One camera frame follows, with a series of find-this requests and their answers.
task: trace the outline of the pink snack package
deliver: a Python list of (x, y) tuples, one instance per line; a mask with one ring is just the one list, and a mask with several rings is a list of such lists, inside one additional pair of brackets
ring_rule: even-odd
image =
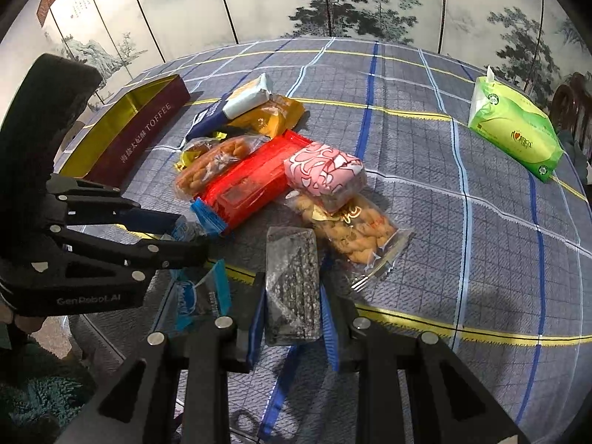
[(313, 142), (283, 161), (290, 187), (302, 190), (329, 213), (337, 212), (366, 186), (362, 160)]

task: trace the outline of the blue and white package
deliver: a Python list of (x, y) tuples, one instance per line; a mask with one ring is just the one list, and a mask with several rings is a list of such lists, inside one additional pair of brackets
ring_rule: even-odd
[(219, 260), (199, 282), (194, 283), (181, 271), (177, 286), (175, 329), (182, 331), (200, 316), (226, 316), (231, 298), (224, 260)]
[(185, 136), (185, 142), (217, 131), (240, 115), (267, 102), (271, 93), (271, 79), (262, 73), (256, 79), (224, 94), (220, 100), (195, 115), (193, 126)]
[(224, 222), (214, 209), (205, 203), (202, 199), (197, 197), (195, 202), (191, 204), (191, 210), (197, 216), (199, 225), (203, 228), (206, 235), (212, 237), (213, 235), (220, 235), (226, 230), (226, 222)]

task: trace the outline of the brown snack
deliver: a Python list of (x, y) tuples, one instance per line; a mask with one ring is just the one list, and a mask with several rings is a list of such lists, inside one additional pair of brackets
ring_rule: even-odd
[(242, 135), (216, 145), (197, 157), (179, 174), (175, 179), (175, 194), (183, 200), (192, 199), (205, 189), (209, 182), (248, 157), (267, 140), (267, 137), (260, 135)]
[(288, 206), (313, 224), (318, 237), (328, 238), (331, 245), (352, 262), (372, 265), (397, 231), (388, 218), (361, 195), (333, 215), (305, 194), (290, 194), (286, 199)]

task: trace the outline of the finger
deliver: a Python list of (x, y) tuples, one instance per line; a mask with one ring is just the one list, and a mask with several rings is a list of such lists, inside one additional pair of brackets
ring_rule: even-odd
[(33, 334), (34, 332), (37, 332), (39, 329), (41, 329), (44, 322), (45, 317), (14, 317), (15, 325), (26, 334)]
[(11, 324), (13, 322), (14, 313), (10, 308), (0, 301), (0, 323)]

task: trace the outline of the tablecloth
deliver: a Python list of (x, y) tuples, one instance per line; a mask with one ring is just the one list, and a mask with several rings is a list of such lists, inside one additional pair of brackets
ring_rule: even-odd
[[(569, 158), (543, 184), (466, 127), (483, 69), (392, 44), (279, 39), (188, 55), (122, 88), (111, 103), (177, 73), (192, 94), (123, 195), (188, 215), (171, 187), (175, 148), (205, 105), (262, 72), (276, 93), (304, 103), (296, 130), (362, 158), (365, 195), (416, 231), (382, 282), (351, 293), (337, 270), (331, 278), (398, 332), (437, 332), (533, 442), (552, 442), (592, 387), (592, 215)], [(271, 203), (212, 246), (211, 256), (264, 270), (268, 227), (299, 224)], [(83, 230), (137, 239), (116, 226)], [(150, 331), (169, 329), (174, 308), (174, 287), (162, 271), (144, 307), (72, 316), (64, 325), (106, 375)], [(356, 376), (329, 369), (322, 342), (264, 347), (255, 372), (229, 376), (233, 440), (353, 443), (356, 385)], [(177, 403), (181, 410), (183, 390)]]

